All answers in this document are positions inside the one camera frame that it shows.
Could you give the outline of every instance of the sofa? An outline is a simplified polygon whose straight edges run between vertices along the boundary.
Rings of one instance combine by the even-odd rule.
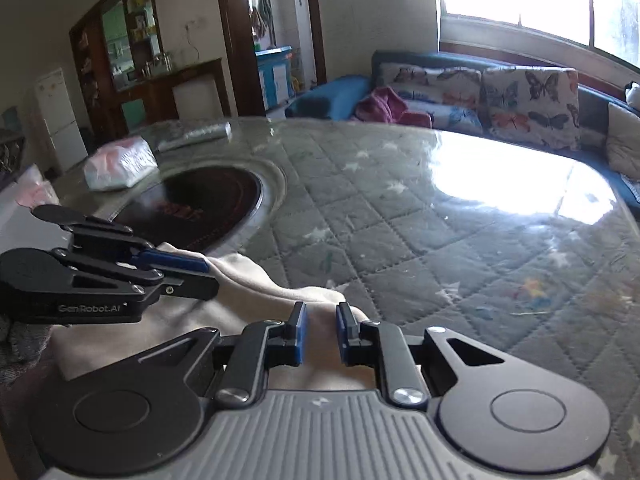
[[[453,67],[465,67],[484,72],[487,69],[508,67],[506,63],[483,59],[473,56],[462,56],[460,54],[432,53],[432,54],[412,54],[400,51],[377,51],[372,57],[371,77],[348,75],[338,78],[328,84],[319,86],[314,90],[296,99],[285,110],[287,118],[316,118],[322,120],[346,121],[354,117],[356,105],[365,98],[376,85],[379,85],[383,78],[383,69],[389,64],[403,64],[424,67],[427,69],[451,69]],[[623,181],[620,173],[613,171],[609,167],[606,152],[606,135],[609,129],[609,104],[613,103],[620,108],[633,113],[640,118],[640,112],[630,108],[626,103],[606,95],[587,86],[577,84],[578,118],[575,119],[576,126],[585,137],[596,137],[597,142],[583,142],[573,149],[564,147],[556,148],[552,146],[540,146],[524,140],[507,140],[533,148],[545,150],[561,156],[567,156],[579,160],[604,176],[610,185],[618,192],[627,204],[631,213],[640,219],[640,203]],[[486,93],[483,91],[482,100],[486,100]],[[476,133],[479,136],[487,136],[496,139],[490,131],[490,120],[480,114],[481,130]],[[455,131],[455,128],[443,128]],[[460,130],[461,133],[470,134],[468,131]]]

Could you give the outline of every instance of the gray quilted tablecloth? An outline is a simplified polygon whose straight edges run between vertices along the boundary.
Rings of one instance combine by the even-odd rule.
[[[640,475],[640,236],[599,174],[459,134],[311,121],[233,121],[230,142],[159,162],[212,156],[286,174],[240,248],[278,284],[336,288],[408,334],[447,326],[583,382],[612,416],[598,472]]]

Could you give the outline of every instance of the doorway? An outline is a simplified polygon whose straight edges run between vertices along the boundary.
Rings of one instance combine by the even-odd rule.
[[[239,115],[284,117],[326,82],[318,0],[219,0]]]

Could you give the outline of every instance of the blue gripper pad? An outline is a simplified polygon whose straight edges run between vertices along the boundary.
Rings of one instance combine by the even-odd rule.
[[[338,336],[338,348],[340,349],[340,361],[347,364],[347,327],[342,317],[340,307],[335,308],[335,333]]]
[[[184,254],[166,253],[156,249],[142,251],[130,260],[131,265],[140,266],[165,266],[176,269],[192,270],[194,272],[209,272],[206,261],[197,256],[185,256]]]
[[[293,306],[284,333],[285,339],[294,342],[296,348],[296,366],[300,366],[305,357],[306,339],[306,303],[297,301]]]

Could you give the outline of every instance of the blue cabinet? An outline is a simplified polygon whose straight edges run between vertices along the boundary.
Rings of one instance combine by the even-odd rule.
[[[291,47],[263,50],[255,55],[258,59],[264,109],[269,110],[294,97],[291,84]]]

